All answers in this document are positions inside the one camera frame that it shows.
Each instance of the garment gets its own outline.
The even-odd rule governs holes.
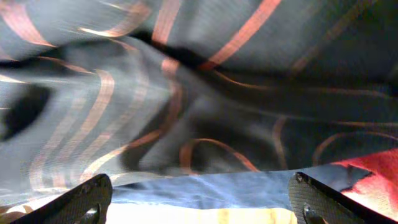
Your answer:
[[[393,149],[396,6],[1,1],[0,204]]]

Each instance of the blue fabric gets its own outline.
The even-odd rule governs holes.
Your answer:
[[[325,165],[299,170],[241,172],[153,180],[115,187],[113,203],[164,204],[187,208],[287,208],[288,181],[294,172],[341,191],[369,172]]]

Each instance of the patterned fabric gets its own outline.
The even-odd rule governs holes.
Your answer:
[[[0,204],[398,146],[395,0],[0,5]]]

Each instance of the red fabric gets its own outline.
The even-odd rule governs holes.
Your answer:
[[[398,221],[398,149],[336,162],[371,171],[343,194],[356,202]]]

